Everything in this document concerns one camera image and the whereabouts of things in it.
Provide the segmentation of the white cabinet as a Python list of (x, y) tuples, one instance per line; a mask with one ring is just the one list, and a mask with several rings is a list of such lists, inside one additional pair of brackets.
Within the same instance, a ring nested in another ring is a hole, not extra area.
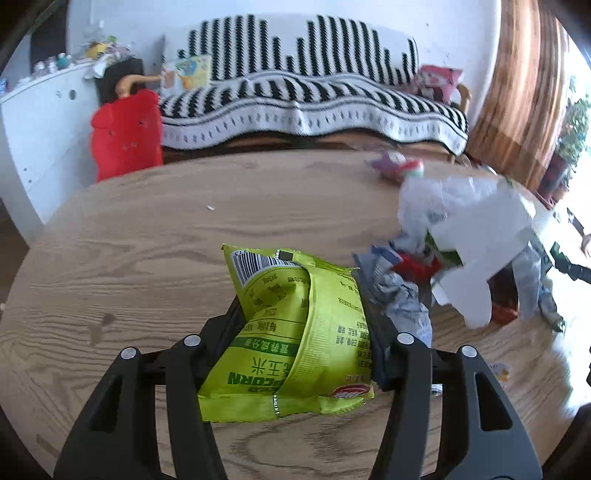
[(74, 193), (92, 185), (89, 64), (33, 80), (1, 98), (1, 199), (27, 244)]

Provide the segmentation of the white plastic trash bag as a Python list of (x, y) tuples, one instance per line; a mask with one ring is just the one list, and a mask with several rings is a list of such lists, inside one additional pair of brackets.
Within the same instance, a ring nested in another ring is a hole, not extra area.
[(512, 275), (518, 317), (535, 315), (542, 278), (552, 267), (536, 216), (534, 201), (504, 177), (412, 177), (399, 197), (402, 231), (443, 264), (430, 280), (435, 301), (453, 306), (471, 329), (491, 322), (491, 280), (503, 270)]

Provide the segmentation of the brown curtain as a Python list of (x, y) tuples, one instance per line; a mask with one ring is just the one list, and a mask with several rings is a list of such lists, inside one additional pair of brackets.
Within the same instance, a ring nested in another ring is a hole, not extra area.
[(543, 1), (503, 1), (493, 78), (467, 154), (535, 191), (564, 119), (569, 36)]

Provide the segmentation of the purple monkey toy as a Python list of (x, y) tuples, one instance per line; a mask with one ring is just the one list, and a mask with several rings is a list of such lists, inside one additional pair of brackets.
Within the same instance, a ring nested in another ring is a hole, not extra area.
[(378, 158), (366, 160), (365, 163), (382, 178), (399, 185), (409, 178), (422, 178), (425, 172), (422, 159), (407, 157), (399, 151), (385, 151)]

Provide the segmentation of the black white striped sofa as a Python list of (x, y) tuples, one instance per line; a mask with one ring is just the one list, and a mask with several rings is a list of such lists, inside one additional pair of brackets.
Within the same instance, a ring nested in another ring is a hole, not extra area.
[(207, 149), (273, 132), (321, 137), (367, 130), (398, 144), (434, 142), (459, 155), (469, 137), (456, 105), (411, 93), (416, 40), (401, 31), (329, 15), (235, 15), (169, 31), (168, 61), (211, 55), (211, 83), (164, 93), (162, 143)]

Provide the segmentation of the green popcorn snack bag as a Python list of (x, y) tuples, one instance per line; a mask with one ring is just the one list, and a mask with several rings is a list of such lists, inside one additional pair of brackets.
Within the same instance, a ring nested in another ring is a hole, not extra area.
[(200, 387), (204, 420), (341, 414), (374, 398), (370, 332), (348, 267), (291, 249), (221, 250), (245, 326)]

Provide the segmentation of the pink cartoon cushion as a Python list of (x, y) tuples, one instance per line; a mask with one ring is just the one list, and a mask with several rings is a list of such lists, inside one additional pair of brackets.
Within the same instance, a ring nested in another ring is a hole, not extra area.
[(411, 93), (450, 105), (463, 73), (462, 69), (422, 65), (412, 79)]

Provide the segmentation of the red plastic chair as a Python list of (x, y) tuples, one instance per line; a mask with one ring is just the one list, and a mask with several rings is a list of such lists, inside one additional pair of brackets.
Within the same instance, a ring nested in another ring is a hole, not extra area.
[(155, 92), (143, 89), (101, 106), (91, 120), (97, 181), (163, 165), (162, 120)]

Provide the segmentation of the yellow children book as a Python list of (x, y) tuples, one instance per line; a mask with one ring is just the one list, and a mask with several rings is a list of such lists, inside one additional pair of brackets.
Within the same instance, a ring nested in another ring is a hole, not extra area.
[(211, 55), (175, 59), (163, 64), (160, 88), (164, 93), (182, 93), (211, 83)]

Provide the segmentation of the green potted plant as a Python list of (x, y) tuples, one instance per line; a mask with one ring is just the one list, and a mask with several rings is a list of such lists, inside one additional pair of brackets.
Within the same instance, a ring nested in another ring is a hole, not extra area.
[(570, 77), (567, 106), (550, 163), (536, 192), (547, 209), (552, 209), (568, 192), (582, 154), (590, 151), (590, 94), (581, 93), (577, 77)]

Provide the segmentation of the crumpled blue grey wrapper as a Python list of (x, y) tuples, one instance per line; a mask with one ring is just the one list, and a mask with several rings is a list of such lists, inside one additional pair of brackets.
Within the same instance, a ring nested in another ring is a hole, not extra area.
[(429, 309), (421, 302), (417, 284), (405, 280), (394, 267), (403, 258), (391, 246), (372, 246), (366, 253), (353, 253), (353, 275), (360, 290), (377, 305), (399, 332), (413, 334), (432, 346), (433, 328)]

